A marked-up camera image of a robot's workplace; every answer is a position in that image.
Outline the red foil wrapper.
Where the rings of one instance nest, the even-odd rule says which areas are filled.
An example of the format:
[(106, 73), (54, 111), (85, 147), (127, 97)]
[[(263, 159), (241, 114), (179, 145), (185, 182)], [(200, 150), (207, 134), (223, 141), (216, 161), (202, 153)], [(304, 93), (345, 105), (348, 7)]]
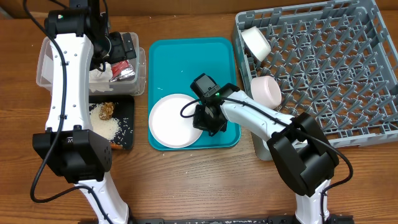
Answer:
[(131, 81), (136, 77), (136, 71), (128, 60), (113, 64), (111, 71), (113, 75), (110, 82)]

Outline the white napkin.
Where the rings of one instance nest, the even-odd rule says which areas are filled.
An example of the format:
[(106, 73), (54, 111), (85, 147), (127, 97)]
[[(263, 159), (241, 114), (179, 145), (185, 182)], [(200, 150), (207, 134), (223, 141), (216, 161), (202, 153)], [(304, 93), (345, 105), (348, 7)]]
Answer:
[(109, 81), (113, 77), (111, 65), (105, 63), (106, 70), (101, 72), (97, 69), (89, 72), (90, 91), (92, 93), (111, 91)]

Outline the white round plate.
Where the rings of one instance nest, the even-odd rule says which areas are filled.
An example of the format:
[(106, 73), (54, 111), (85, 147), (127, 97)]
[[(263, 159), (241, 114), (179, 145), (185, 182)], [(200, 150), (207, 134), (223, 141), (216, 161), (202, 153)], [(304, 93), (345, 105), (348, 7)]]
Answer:
[(195, 143), (202, 130), (193, 127), (193, 118), (183, 118), (182, 108), (194, 98), (171, 94), (161, 98), (149, 113), (149, 130), (154, 139), (165, 147), (181, 149)]

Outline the pink bowl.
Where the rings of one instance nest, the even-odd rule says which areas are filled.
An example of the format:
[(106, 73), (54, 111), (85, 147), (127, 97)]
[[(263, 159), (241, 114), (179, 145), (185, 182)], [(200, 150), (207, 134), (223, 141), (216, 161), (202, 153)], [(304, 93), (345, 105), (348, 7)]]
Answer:
[(256, 77), (251, 81), (251, 94), (253, 100), (275, 109), (282, 102), (282, 93), (278, 83), (270, 76)]

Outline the brown food scraps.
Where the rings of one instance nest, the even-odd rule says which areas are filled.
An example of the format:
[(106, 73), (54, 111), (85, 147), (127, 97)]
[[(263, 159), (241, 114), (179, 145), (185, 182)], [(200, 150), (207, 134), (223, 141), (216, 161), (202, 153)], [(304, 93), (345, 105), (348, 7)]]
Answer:
[(105, 102), (101, 105), (99, 111), (99, 119), (100, 120), (109, 120), (113, 116), (115, 104), (113, 102)]

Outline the white rice pile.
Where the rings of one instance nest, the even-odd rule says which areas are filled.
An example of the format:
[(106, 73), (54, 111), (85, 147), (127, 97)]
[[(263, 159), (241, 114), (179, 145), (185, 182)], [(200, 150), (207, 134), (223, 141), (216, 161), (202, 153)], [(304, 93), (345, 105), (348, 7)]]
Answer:
[(130, 148), (132, 137), (132, 120), (123, 115), (116, 115), (114, 103), (113, 116), (109, 120), (100, 120), (99, 113), (103, 103), (90, 103), (89, 112), (93, 131), (107, 139), (110, 143), (122, 145), (123, 149)]

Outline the white bowl with food scraps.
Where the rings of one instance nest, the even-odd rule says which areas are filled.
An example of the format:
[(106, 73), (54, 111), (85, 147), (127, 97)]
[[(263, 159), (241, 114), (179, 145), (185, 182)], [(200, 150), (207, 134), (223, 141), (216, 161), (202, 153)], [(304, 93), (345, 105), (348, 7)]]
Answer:
[(268, 40), (257, 27), (252, 27), (241, 33), (244, 43), (259, 61), (263, 61), (271, 52)]

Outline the brown sausage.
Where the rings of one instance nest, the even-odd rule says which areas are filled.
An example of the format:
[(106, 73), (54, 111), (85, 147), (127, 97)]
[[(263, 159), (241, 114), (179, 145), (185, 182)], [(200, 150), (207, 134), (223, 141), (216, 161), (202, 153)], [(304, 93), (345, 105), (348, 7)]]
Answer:
[(115, 143), (110, 143), (110, 146), (111, 146), (111, 148), (114, 149), (114, 150), (121, 150), (121, 149), (123, 149), (122, 145), (115, 144)]

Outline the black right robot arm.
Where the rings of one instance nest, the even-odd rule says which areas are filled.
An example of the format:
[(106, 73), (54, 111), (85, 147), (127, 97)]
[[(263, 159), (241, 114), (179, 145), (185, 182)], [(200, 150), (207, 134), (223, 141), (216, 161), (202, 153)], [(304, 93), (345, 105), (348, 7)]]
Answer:
[(296, 194), (294, 223), (335, 223), (327, 209), (327, 188), (339, 164), (318, 123), (307, 113), (282, 114), (251, 99), (239, 87), (219, 86), (201, 74), (190, 85), (198, 97), (193, 127), (210, 136), (239, 124), (260, 137), (285, 184)]

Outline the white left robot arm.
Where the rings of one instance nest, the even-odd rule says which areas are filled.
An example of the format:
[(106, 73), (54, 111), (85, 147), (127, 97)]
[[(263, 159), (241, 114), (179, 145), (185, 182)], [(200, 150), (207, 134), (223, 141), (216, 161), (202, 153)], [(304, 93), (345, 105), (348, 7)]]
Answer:
[(89, 114), (89, 72), (135, 58), (134, 46), (129, 38), (109, 31), (105, 1), (70, 1), (50, 11), (39, 28), (53, 57), (49, 116), (45, 131), (32, 138), (42, 167), (81, 191), (100, 223), (134, 223), (110, 174), (111, 145), (93, 131)]

